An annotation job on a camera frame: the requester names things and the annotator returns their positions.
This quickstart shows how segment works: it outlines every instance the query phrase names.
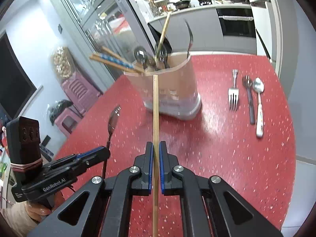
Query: oven handle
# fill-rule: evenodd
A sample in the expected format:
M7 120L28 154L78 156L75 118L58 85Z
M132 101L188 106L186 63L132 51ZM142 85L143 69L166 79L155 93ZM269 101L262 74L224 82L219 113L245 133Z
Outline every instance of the oven handle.
M242 17L242 16L219 16L219 19L223 20L233 20L233 21L253 21L253 17Z

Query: glass door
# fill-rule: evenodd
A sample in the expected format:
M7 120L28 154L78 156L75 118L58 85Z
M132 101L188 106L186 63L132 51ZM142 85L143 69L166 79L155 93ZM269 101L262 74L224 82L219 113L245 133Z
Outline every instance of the glass door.
M153 47L128 0L66 0L80 27L96 51L105 46L133 62L134 49ZM108 67L114 79L123 72Z

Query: pink plastic stool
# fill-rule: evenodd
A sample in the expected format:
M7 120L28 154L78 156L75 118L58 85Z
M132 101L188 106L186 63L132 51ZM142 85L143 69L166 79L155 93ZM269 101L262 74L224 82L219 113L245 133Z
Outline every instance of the pink plastic stool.
M55 119L55 124L62 131L62 133L69 137L72 131L75 129L77 124L81 121L81 117L79 117L75 112L73 112L70 108L64 109L64 111Z
M75 72L61 87L82 115L86 114L101 95L79 72Z

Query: television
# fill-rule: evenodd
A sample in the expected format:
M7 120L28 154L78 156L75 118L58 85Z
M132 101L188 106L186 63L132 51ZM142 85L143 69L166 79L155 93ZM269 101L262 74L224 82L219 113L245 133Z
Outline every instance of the television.
M16 58L6 33L0 37L0 58L0 111L12 120L36 88Z

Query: human hand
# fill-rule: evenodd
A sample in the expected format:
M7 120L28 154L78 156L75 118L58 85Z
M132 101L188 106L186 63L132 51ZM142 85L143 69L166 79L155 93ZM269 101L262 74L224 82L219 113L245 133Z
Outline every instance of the human hand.
M24 205L25 205L25 210L27 214L30 216L30 218L32 218L33 220L37 222L41 222L42 216L51 214L52 211L57 209L61 204L64 203L64 201L65 201L65 198L63 194L61 193L61 191L59 191L54 196L55 206L52 208L52 210L48 209L42 204L34 203L30 201L26 201Z

